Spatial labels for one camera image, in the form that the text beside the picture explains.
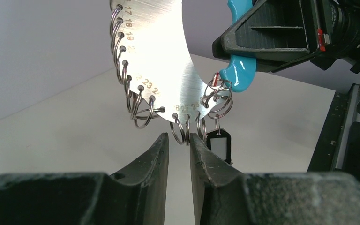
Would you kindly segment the metal key organizer with rings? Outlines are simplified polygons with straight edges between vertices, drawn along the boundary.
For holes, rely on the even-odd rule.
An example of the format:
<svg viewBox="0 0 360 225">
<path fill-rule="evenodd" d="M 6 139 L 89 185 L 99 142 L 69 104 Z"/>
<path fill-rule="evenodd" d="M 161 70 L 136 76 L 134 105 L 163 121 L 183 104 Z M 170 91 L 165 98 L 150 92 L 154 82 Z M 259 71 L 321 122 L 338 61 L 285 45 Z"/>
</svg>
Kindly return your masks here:
<svg viewBox="0 0 360 225">
<path fill-rule="evenodd" d="M 127 110 L 139 129 L 153 118 L 170 123 L 179 144 L 190 143 L 190 125 L 206 137 L 205 117 L 216 121 L 245 91 L 256 73 L 256 59 L 232 56 L 217 86 L 204 82 L 190 57 L 180 0 L 112 0 L 110 38 L 116 76 L 124 87 Z"/>
</svg>

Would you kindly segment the red key tag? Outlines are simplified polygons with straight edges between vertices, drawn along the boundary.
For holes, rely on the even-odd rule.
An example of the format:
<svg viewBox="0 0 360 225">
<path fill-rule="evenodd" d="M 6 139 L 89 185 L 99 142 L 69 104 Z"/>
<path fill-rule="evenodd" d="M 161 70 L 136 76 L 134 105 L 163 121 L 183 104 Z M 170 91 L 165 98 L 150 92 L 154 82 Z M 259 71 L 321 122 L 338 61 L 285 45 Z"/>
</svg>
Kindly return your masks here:
<svg viewBox="0 0 360 225">
<path fill-rule="evenodd" d="M 211 82 L 211 85 L 212 87 L 216 87 L 217 86 L 217 83 L 218 83 L 218 80 L 220 79 L 220 73 L 219 72 L 216 72 L 212 78 L 212 82 Z"/>
</svg>

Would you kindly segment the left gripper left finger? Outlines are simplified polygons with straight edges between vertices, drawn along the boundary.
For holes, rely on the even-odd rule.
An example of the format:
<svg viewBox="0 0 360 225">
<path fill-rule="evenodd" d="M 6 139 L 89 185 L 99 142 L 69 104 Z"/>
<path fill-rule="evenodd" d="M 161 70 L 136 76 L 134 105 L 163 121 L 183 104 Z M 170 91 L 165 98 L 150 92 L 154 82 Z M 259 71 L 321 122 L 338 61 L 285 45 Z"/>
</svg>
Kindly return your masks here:
<svg viewBox="0 0 360 225">
<path fill-rule="evenodd" d="M 0 174 L 0 225 L 162 225 L 169 138 L 104 172 Z"/>
</svg>

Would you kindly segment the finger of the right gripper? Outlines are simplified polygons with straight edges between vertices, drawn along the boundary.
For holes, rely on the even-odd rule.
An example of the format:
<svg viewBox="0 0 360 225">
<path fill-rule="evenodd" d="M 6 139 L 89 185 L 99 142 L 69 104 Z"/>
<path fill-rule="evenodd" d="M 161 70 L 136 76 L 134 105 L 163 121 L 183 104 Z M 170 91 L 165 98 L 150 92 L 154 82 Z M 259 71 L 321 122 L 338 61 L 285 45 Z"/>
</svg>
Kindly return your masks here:
<svg viewBox="0 0 360 225">
<path fill-rule="evenodd" d="M 229 0 L 232 24 L 212 44 L 215 58 L 255 58 L 257 71 L 277 72 L 319 52 L 315 0 Z"/>
</svg>

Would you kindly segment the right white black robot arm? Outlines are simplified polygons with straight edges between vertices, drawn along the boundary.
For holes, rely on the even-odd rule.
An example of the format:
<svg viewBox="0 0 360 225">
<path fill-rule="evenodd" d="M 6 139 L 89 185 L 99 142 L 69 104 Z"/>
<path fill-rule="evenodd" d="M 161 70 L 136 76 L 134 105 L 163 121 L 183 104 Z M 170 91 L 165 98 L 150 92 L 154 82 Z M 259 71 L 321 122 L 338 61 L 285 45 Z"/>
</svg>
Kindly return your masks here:
<svg viewBox="0 0 360 225">
<path fill-rule="evenodd" d="M 230 0 L 232 24 L 213 43 L 213 56 L 256 59 L 259 72 L 306 61 L 322 70 L 338 59 L 360 72 L 360 0 Z"/>
</svg>

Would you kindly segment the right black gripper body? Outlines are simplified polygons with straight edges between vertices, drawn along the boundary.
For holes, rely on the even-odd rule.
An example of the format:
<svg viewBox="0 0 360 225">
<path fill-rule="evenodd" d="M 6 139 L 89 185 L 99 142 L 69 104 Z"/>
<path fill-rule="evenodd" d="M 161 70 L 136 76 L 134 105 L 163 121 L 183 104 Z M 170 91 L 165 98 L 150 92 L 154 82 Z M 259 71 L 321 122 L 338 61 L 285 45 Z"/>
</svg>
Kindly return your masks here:
<svg viewBox="0 0 360 225">
<path fill-rule="evenodd" d="M 360 0 L 302 0 L 301 15 L 310 61 L 322 70 L 338 59 L 360 70 Z"/>
</svg>

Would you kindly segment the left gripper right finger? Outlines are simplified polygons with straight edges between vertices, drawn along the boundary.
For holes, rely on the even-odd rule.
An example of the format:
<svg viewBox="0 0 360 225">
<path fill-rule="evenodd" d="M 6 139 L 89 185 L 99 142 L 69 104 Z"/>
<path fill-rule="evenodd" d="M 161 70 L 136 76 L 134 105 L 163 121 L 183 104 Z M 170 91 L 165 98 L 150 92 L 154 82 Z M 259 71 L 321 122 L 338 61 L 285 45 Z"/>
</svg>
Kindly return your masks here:
<svg viewBox="0 0 360 225">
<path fill-rule="evenodd" d="M 197 225 L 360 225 L 360 183 L 343 172 L 243 173 L 190 136 Z"/>
</svg>

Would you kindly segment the black key tag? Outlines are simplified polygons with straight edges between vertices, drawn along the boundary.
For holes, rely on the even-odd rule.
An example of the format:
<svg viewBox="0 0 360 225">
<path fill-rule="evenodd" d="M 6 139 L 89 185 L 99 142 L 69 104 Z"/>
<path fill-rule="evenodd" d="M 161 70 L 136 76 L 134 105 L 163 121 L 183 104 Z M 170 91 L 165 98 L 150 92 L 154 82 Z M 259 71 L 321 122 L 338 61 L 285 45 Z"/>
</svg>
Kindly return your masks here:
<svg viewBox="0 0 360 225">
<path fill-rule="evenodd" d="M 215 155 L 228 164 L 232 164 L 232 137 L 223 128 L 207 134 L 206 145 Z"/>
</svg>

